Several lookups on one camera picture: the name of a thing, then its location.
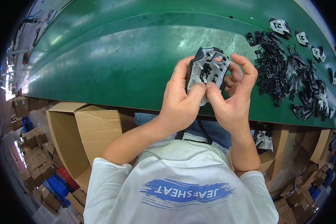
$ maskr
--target red crate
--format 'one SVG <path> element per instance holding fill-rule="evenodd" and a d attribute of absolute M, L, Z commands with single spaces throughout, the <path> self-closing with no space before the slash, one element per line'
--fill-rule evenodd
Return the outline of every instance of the red crate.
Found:
<path fill-rule="evenodd" d="M 56 173 L 58 175 L 60 175 L 60 177 L 66 181 L 66 183 L 68 184 L 68 186 L 71 187 L 71 189 L 73 191 L 76 191 L 77 189 L 80 188 L 80 186 L 76 183 L 76 181 L 71 177 L 71 175 L 67 172 L 66 168 L 64 166 L 62 166 L 61 168 L 59 168 Z"/>

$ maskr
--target green workbench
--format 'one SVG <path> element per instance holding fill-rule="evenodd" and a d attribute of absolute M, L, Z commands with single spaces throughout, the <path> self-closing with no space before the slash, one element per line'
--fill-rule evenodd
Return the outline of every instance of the green workbench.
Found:
<path fill-rule="evenodd" d="M 303 59 L 313 58 L 311 45 L 323 46 L 327 59 L 315 64 L 325 81 L 329 106 L 336 107 L 336 86 L 327 68 L 336 71 L 336 56 L 313 20 L 293 0 L 74 0 L 51 22 L 33 49 L 23 83 L 23 95 L 45 99 L 160 110 L 163 93 L 176 62 L 199 47 L 218 47 L 254 61 L 245 34 L 267 31 L 271 17 L 284 19 L 292 30 L 287 49 L 297 45 Z M 295 29 L 305 31 L 310 45 L 300 46 Z M 272 96 L 251 93 L 249 119 L 334 127 L 312 116 L 297 119 L 288 97 L 279 108 Z M 200 114 L 214 115 L 209 104 Z"/>

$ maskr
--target jeans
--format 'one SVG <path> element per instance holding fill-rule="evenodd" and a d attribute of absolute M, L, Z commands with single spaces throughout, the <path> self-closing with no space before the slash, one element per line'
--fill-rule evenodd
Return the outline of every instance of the jeans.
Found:
<path fill-rule="evenodd" d="M 155 114 L 145 114 L 145 113 L 134 113 L 134 122 L 136 125 L 141 126 L 155 118 L 158 115 Z M 230 133 L 220 126 L 218 122 L 212 122 L 207 120 L 202 120 L 202 124 L 208 135 L 212 138 L 214 142 L 222 146 L 223 148 L 229 150 L 231 147 Z M 195 136 L 200 136 L 206 138 L 204 132 L 200 129 L 197 120 L 195 120 L 186 130 L 186 132 L 193 134 Z"/>

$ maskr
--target forearm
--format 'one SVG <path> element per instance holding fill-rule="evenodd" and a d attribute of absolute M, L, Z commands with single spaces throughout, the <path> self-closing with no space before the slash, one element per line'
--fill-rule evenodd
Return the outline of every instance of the forearm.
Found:
<path fill-rule="evenodd" d="M 260 157 L 255 147 L 249 124 L 231 133 L 231 160 L 236 171 L 244 172 L 260 168 Z"/>
<path fill-rule="evenodd" d="M 123 133 L 104 149 L 102 157 L 115 164 L 133 161 L 143 150 L 171 135 L 154 118 L 148 123 Z"/>

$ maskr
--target black lanyard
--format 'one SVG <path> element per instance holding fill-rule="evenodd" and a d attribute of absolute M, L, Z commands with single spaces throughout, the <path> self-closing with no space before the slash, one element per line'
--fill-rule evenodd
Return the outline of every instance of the black lanyard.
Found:
<path fill-rule="evenodd" d="M 205 134 L 206 139 L 207 139 L 208 142 L 205 142 L 205 141 L 195 141 L 195 142 L 201 142 L 201 143 L 205 143 L 205 144 L 211 145 L 211 144 L 213 143 L 213 140 L 212 140 L 212 138 L 208 135 L 208 133 L 207 133 L 207 131 L 205 130 L 205 128 L 203 127 L 202 120 L 197 120 L 197 121 L 198 121 L 198 125 L 199 125 L 200 129 L 201 129 L 202 132 Z M 181 130 L 181 131 L 177 132 L 177 135 L 175 136 L 175 139 L 182 140 L 182 139 L 183 139 L 184 132 L 185 132 L 186 130 L 187 130 L 187 129 L 184 129 L 184 130 Z"/>

